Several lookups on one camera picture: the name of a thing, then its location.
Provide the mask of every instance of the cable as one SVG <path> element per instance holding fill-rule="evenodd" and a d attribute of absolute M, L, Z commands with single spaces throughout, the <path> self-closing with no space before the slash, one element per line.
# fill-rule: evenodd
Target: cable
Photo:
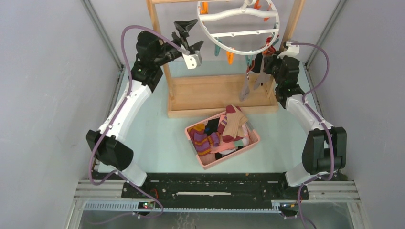
<path fill-rule="evenodd" d="M 315 87 L 313 87 L 311 90 L 307 91 L 306 93 L 304 93 L 304 95 L 302 96 L 302 102 L 304 103 L 304 105 L 308 108 L 308 110 L 314 114 L 315 118 L 317 119 L 318 122 L 321 123 L 322 127 L 325 129 L 326 132 L 326 136 L 328 138 L 328 142 L 329 142 L 329 148 L 330 148 L 330 173 L 328 178 L 326 178 L 325 180 L 331 180 L 333 177 L 333 171 L 334 171 L 334 166 L 335 166 L 335 159 L 334 159 L 334 149 L 333 149 L 333 145 L 332 145 L 332 137 L 330 135 L 330 132 L 327 128 L 327 126 L 325 125 L 325 123 L 322 121 L 322 118 L 319 117 L 319 115 L 312 109 L 312 107 L 305 101 L 307 95 L 315 90 L 317 90 L 322 84 L 323 82 L 326 80 L 326 77 L 328 76 L 329 73 L 329 66 L 330 66 L 330 62 L 329 62 L 329 56 L 328 54 L 325 52 L 325 50 L 315 44 L 310 44 L 310 43 L 299 43 L 299 42 L 295 42 L 292 43 L 291 45 L 306 45 L 306 46 L 311 46 L 314 47 L 318 50 L 320 50 L 323 55 L 326 58 L 326 71 L 325 74 L 322 78 L 322 80 L 319 82 L 318 85 L 316 85 Z"/>
<path fill-rule="evenodd" d="M 330 132 L 329 132 L 329 130 L 328 130 L 328 127 L 327 127 L 327 126 L 325 125 L 325 123 L 322 121 L 322 118 L 319 117 L 319 115 L 318 115 L 318 114 L 310 107 L 310 105 L 305 101 L 307 95 L 308 95 L 309 93 L 311 93 L 311 92 L 317 90 L 317 89 L 323 84 L 323 82 L 325 81 L 326 77 L 328 76 L 328 73 L 329 73 L 329 66 L 330 66 L 330 63 L 329 63 L 329 56 L 328 56 L 328 54 L 325 52 L 325 50 L 324 50 L 323 48 L 321 48 L 321 47 L 319 47 L 319 46 L 317 46 L 317 45 L 315 45 L 315 44 L 295 42 L 295 43 L 292 43 L 291 45 L 305 45 L 305 46 L 314 47 L 314 48 L 320 50 L 320 51 L 323 53 L 323 55 L 325 55 L 325 58 L 326 58 L 326 72 L 325 72 L 325 75 L 323 76 L 322 80 L 319 82 L 318 85 L 316 85 L 316 86 L 313 87 L 311 90 L 309 90 L 309 91 L 307 91 L 306 93 L 304 93 L 304 95 L 302 96 L 302 102 L 303 102 L 304 105 L 308 108 L 308 110 L 315 116 L 315 118 L 317 119 L 317 121 L 320 122 L 320 124 L 322 125 L 323 129 L 324 129 L 325 132 L 326 132 L 326 136 L 327 136 L 328 142 L 329 142 L 329 149 L 330 149 L 330 173 L 329 173 L 328 178 L 326 178 L 325 180 L 331 180 L 332 177 L 333 177 L 333 171 L 335 170 L 335 158 L 334 158 L 334 152 L 333 152 L 332 137 L 331 137 L 331 135 L 330 135 Z M 304 216 L 302 215 L 302 212 L 301 212 L 301 202 L 299 201 L 300 198 L 301 198 L 301 190 L 302 190 L 302 188 L 304 187 L 304 185 L 307 185 L 308 183 L 310 183 L 310 182 L 316 180 L 317 178 L 318 178 L 318 177 L 315 176 L 315 177 L 313 177 L 313 178 L 311 178 L 311 179 L 305 181 L 304 183 L 301 184 L 301 186 L 299 186 L 299 189 L 298 189 L 298 210 L 299 210 L 299 216 L 300 216 L 300 218 L 301 218 L 302 224 L 304 225 L 304 228 L 305 228 L 305 229 L 307 229 L 307 225 L 305 224 L 305 219 L 308 220 L 308 221 L 314 226 L 314 228 L 316 228 L 316 226 L 315 226 L 315 224 L 313 224 L 313 222 L 312 222 L 310 219 L 308 219 L 308 218 L 306 218 L 306 217 L 304 217 Z"/>
<path fill-rule="evenodd" d="M 127 69 L 127 71 L 128 71 L 128 77 L 129 77 L 129 86 L 128 86 L 128 91 L 127 91 L 126 96 L 129 96 L 129 94 L 131 93 L 131 89 L 132 89 L 132 73 L 131 73 L 131 67 L 130 67 L 130 65 L 129 65 L 129 61 L 128 61 L 128 58 L 127 58 L 127 54 L 126 54 L 126 52 L 125 52 L 124 37 L 125 37 L 125 34 L 127 33 L 127 31 L 128 31 L 128 30 L 131 30 L 131 29 L 140 29 L 140 30 L 148 31 L 148 32 L 150 32 L 150 33 L 156 35 L 157 37 L 161 38 L 162 40 L 164 40 L 165 42 L 167 42 L 168 44 L 170 44 L 171 46 L 173 46 L 173 47 L 174 47 L 175 49 L 177 49 L 178 51 L 180 51 L 180 52 L 182 52 L 182 53 L 184 53 L 184 54 L 186 54 L 186 55 L 189 55 L 189 54 L 190 54 L 190 52 L 189 52 L 188 50 L 182 49 L 181 47 L 179 47 L 178 45 L 176 45 L 175 43 L 173 43 L 172 41 L 170 41 L 169 39 L 167 39 L 166 37 L 164 37 L 163 35 L 157 33 L 157 32 L 154 31 L 154 30 L 151 30 L 151 29 L 149 29 L 149 28 L 146 28 L 146 27 L 143 27 L 143 26 L 140 26 L 140 25 L 130 25 L 130 26 L 125 27 L 125 29 L 122 31 L 122 34 L 121 34 L 121 50 L 122 50 L 122 55 L 124 56 L 125 67 L 126 67 L 126 69 Z M 110 122 L 108 123 L 108 126 L 111 126 L 111 125 L 114 123 L 114 121 L 115 121 L 115 119 L 117 118 L 118 114 L 121 112 L 122 107 L 125 105 L 125 102 L 126 102 L 126 101 L 127 101 L 127 97 L 124 97 L 122 103 L 119 105 L 117 111 L 114 113 L 113 117 L 111 118 Z M 139 191 L 140 193 L 142 193 L 142 194 L 145 195 L 146 197 L 148 197 L 148 198 L 152 199 L 153 201 L 155 201 L 155 202 L 160 206 L 160 208 L 161 208 L 161 212 L 160 212 L 159 214 L 155 215 L 155 216 L 141 216 L 141 215 L 139 215 L 139 217 L 143 217 L 143 218 L 155 218 L 155 217 L 160 216 L 160 215 L 163 213 L 163 211 L 164 211 L 163 205 L 162 205 L 157 199 L 155 199 L 154 197 L 152 197 L 151 195 L 147 194 L 147 193 L 144 192 L 142 189 L 140 189 L 138 186 L 136 186 L 134 183 L 132 183 L 132 182 L 130 182 L 129 180 L 127 180 L 127 178 L 126 178 L 124 175 L 122 175 L 120 171 L 118 171 L 118 170 L 113 170 L 113 171 L 109 172 L 100 182 L 95 182 L 95 181 L 93 180 L 93 177 L 91 176 L 91 168 L 92 168 L 92 164 L 93 164 L 93 161 L 94 161 L 94 156 L 95 156 L 95 154 L 96 154 L 96 151 L 97 151 L 98 147 L 100 146 L 101 142 L 103 141 L 103 139 L 104 139 L 104 137 L 106 136 L 106 134 L 107 134 L 108 131 L 109 131 L 109 127 L 107 127 L 106 130 L 101 134 L 100 138 L 97 140 L 97 142 L 96 142 L 96 144 L 95 144 L 95 146 L 94 146 L 94 148 L 93 148 L 93 150 L 92 150 L 92 152 L 91 152 L 91 156 L 90 156 L 90 160 L 89 160 L 89 166 L 88 166 L 88 179 L 90 180 L 90 183 L 93 184 L 93 185 L 96 185 L 96 186 L 101 185 L 101 184 L 103 184 L 113 173 L 116 173 L 116 174 L 118 174 L 123 180 L 125 180 L 126 182 L 128 182 L 129 184 L 131 184 L 137 191 Z M 119 218 L 119 217 L 121 217 L 121 216 L 132 215 L 132 214 L 133 214 L 132 212 L 127 212 L 127 213 L 118 215 L 118 216 L 116 216 L 116 217 L 113 217 L 113 218 L 111 218 L 111 219 L 108 219 L 108 220 L 106 220 L 106 221 L 104 221 L 104 222 L 92 223 L 92 224 L 97 224 L 97 225 L 98 225 L 98 224 L 104 224 L 104 223 L 110 222 L 110 221 L 112 221 L 112 220 L 115 220 L 115 219 L 117 219 L 117 218 Z"/>

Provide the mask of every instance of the wooden base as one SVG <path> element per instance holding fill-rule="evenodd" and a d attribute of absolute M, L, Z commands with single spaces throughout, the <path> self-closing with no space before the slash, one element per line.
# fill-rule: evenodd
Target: wooden base
<path fill-rule="evenodd" d="M 174 99 L 169 96 L 169 118 L 211 116 L 238 105 L 246 114 L 274 113 L 278 110 L 273 89 L 260 86 L 253 90 L 257 74 L 250 74 L 248 99 L 239 101 L 245 75 L 216 75 L 172 78 Z"/>

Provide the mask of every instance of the beige sock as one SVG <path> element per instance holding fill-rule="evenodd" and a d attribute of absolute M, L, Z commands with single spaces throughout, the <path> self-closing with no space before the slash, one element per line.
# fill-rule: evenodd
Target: beige sock
<path fill-rule="evenodd" d="M 226 107 L 226 117 L 227 124 L 222 134 L 224 142 L 237 141 L 244 138 L 242 125 L 248 121 L 247 117 L 234 105 Z"/>

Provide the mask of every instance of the gray wall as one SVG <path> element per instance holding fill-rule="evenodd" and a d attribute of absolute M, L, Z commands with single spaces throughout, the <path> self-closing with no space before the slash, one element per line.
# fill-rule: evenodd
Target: gray wall
<path fill-rule="evenodd" d="M 210 2 L 209 12 L 216 13 L 228 9 L 239 8 L 242 6 L 244 0 L 233 0 L 229 2 Z M 116 50 L 120 50 L 120 37 L 122 30 L 127 25 L 142 25 L 152 28 L 146 0 L 91 0 L 94 8 L 96 9 L 104 27 L 107 30 L 111 41 Z M 267 3 L 261 0 L 261 10 L 267 9 Z M 294 0 L 273 0 L 280 16 L 280 36 L 284 33 L 287 25 L 288 17 L 290 15 Z M 338 0 L 307 0 L 302 10 L 301 17 L 298 22 L 294 39 L 301 42 L 315 43 L 322 29 L 325 27 L 330 15 L 332 14 Z M 175 31 L 174 21 L 185 21 L 195 19 L 197 17 L 197 3 L 196 2 L 182 2 L 170 4 L 157 4 L 156 11 L 158 13 L 160 28 L 162 34 L 166 37 L 171 37 L 171 33 Z M 208 31 L 214 32 L 230 32 L 230 31 L 249 31 L 254 29 L 273 28 L 274 22 L 269 19 L 263 22 L 261 18 L 255 16 L 235 16 L 227 19 L 206 22 L 205 24 Z M 128 31 L 126 36 L 127 54 L 130 61 L 134 61 L 136 49 L 136 36 L 139 31 Z M 257 50 L 265 42 L 267 36 L 251 35 L 251 36 L 237 36 L 233 38 L 222 38 L 224 44 L 236 49 L 249 51 Z M 203 33 L 200 26 L 197 24 L 190 33 L 188 41 L 194 43 L 197 41 L 205 41 L 202 46 L 202 59 L 203 61 L 226 61 L 226 51 L 221 50 L 220 55 L 214 55 L 214 43 L 208 39 Z M 306 61 L 311 50 L 303 50 L 300 53 L 299 59 Z M 235 60 L 245 60 L 244 56 L 236 55 Z"/>
<path fill-rule="evenodd" d="M 323 45 L 330 74 L 317 95 L 347 130 L 346 173 L 375 229 L 404 228 L 404 9 L 403 0 L 348 1 Z M 319 82 L 322 53 L 310 70 Z"/>
<path fill-rule="evenodd" d="M 62 228 L 118 68 L 79 0 L 0 2 L 0 228 Z"/>

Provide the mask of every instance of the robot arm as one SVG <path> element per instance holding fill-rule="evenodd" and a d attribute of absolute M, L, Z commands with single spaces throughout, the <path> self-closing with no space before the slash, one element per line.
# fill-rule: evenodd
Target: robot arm
<path fill-rule="evenodd" d="M 162 44 L 160 38 L 150 32 L 142 31 L 139 33 L 136 45 L 138 54 L 134 66 L 131 69 L 131 92 L 127 94 L 129 89 L 128 82 L 124 93 L 107 120 L 97 131 L 89 130 L 87 132 L 86 139 L 90 148 L 93 150 L 96 142 L 102 135 L 101 133 L 104 133 L 104 131 L 108 129 L 106 136 L 96 150 L 96 158 L 104 164 L 121 171 L 129 181 L 137 186 L 142 186 L 147 175 L 145 171 L 140 169 L 133 161 L 133 151 L 122 144 L 122 142 L 125 140 L 128 129 L 140 107 L 155 91 L 163 75 L 161 70 L 162 65 L 174 61 L 179 57 L 184 58 L 188 69 L 194 69 L 201 65 L 200 48 L 203 41 L 189 46 L 186 40 L 189 36 L 190 29 L 196 23 L 197 20 L 176 21 L 174 23 L 180 36 L 174 32 L 172 34 L 172 42 L 189 51 L 190 54 L 187 55 L 176 50 L 168 43 Z M 125 98 L 125 104 L 119 114 L 116 114 L 118 107 Z M 117 117 L 113 123 L 110 123 L 114 115 L 117 115 Z"/>
<path fill-rule="evenodd" d="M 316 109 L 303 101 L 304 92 L 298 83 L 299 46 L 286 42 L 284 52 L 276 52 L 264 58 L 264 72 L 273 75 L 276 81 L 276 98 L 284 109 L 295 116 L 307 134 L 302 152 L 302 162 L 287 171 L 281 178 L 284 188 L 296 187 L 303 182 L 330 172 L 330 147 L 334 151 L 334 168 L 341 169 L 346 164 L 346 131 L 327 122 Z M 332 136 L 332 144 L 327 142 L 326 131 Z"/>

